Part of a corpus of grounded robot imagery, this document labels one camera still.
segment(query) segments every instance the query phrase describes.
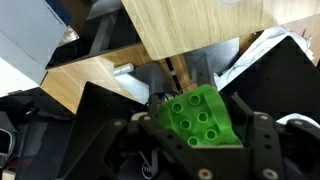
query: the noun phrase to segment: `screw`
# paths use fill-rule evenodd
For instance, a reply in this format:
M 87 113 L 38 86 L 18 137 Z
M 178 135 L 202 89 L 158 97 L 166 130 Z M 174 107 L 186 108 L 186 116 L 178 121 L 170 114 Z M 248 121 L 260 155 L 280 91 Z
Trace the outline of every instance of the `screw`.
M 149 121 L 151 118 L 150 118 L 150 116 L 145 116 L 143 119 L 146 121 Z
M 277 180 L 277 179 L 279 179 L 279 176 L 278 176 L 277 172 L 275 172 L 272 169 L 264 169 L 262 171 L 262 174 L 268 180 Z
M 265 115 L 260 116 L 260 118 L 263 120 L 268 120 L 268 116 L 265 116 Z
M 208 169 L 200 169 L 198 172 L 198 176 L 201 180 L 210 180 L 212 179 L 212 173 Z
M 120 121 L 116 121 L 116 122 L 113 123 L 114 126 L 121 126 L 121 124 L 122 123 Z
M 303 123 L 301 121 L 294 121 L 293 123 L 295 123 L 296 125 L 300 125 L 300 126 L 303 125 Z

